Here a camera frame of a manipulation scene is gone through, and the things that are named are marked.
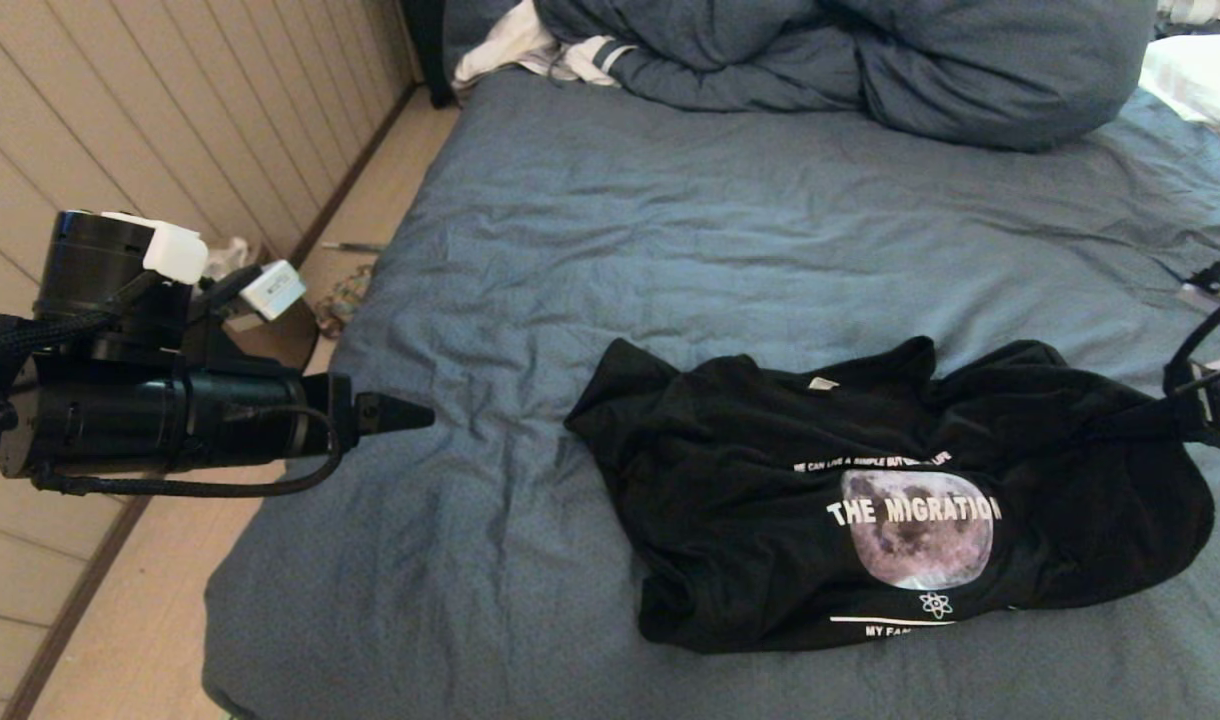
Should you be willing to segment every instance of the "moon graphic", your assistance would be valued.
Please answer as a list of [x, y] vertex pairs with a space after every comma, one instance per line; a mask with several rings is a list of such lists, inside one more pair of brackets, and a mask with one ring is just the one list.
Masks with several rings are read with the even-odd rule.
[[909, 473], [900, 470], [847, 470], [842, 475], [847, 500], [871, 498], [875, 524], [849, 524], [854, 550], [872, 577], [897, 588], [939, 591], [977, 578], [993, 550], [993, 519], [924, 520], [911, 516], [894, 524], [884, 498], [966, 497], [988, 503], [970, 480], [952, 473]]

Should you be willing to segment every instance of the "white cloth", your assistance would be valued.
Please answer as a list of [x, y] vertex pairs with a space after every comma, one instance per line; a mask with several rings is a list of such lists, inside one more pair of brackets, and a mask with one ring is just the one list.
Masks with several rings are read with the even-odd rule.
[[1139, 87], [1180, 117], [1220, 135], [1220, 35], [1176, 35], [1153, 41]]
[[1220, 0], [1159, 0], [1157, 10], [1176, 23], [1203, 24], [1220, 20]]
[[470, 87], [476, 85], [482, 76], [495, 72], [505, 65], [520, 65], [532, 73], [560, 81], [582, 79], [592, 85], [619, 87], [619, 83], [608, 74], [608, 70], [632, 46], [623, 46], [611, 52], [601, 63], [604, 67], [598, 67], [593, 61], [610, 40], [611, 37], [597, 35], [577, 45], [564, 46], [543, 28], [533, 0], [523, 0], [499, 18], [495, 27], [490, 28], [486, 41], [459, 60], [450, 85], [462, 95]]

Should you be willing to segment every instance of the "wood-paneled wall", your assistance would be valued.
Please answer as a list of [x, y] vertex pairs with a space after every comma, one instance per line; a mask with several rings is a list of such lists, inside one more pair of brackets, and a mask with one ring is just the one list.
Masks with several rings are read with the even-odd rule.
[[[0, 0], [0, 311], [61, 209], [290, 255], [412, 82], [395, 0]], [[121, 508], [0, 477], [0, 714]]]

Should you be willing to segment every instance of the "mattress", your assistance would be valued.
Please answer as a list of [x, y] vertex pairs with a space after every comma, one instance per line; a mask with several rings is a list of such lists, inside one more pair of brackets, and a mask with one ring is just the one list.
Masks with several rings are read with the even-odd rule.
[[638, 633], [647, 571], [561, 427], [615, 338], [678, 369], [808, 370], [925, 334], [944, 373], [1035, 338], [1158, 393], [1200, 320], [1179, 281], [1218, 259], [1220, 140], [1143, 92], [1028, 155], [505, 70], [332, 364], [437, 425], [264, 503], [207, 587], [204, 687], [270, 719], [1220, 718], [1219, 452], [1191, 448], [1213, 537], [1157, 588], [703, 657]]

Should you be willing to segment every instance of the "white line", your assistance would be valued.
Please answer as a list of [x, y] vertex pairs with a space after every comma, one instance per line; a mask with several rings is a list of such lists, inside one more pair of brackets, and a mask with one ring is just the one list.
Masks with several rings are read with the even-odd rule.
[[956, 620], [898, 620], [894, 617], [853, 617], [849, 615], [833, 615], [830, 617], [833, 624], [886, 624], [886, 625], [953, 625]]

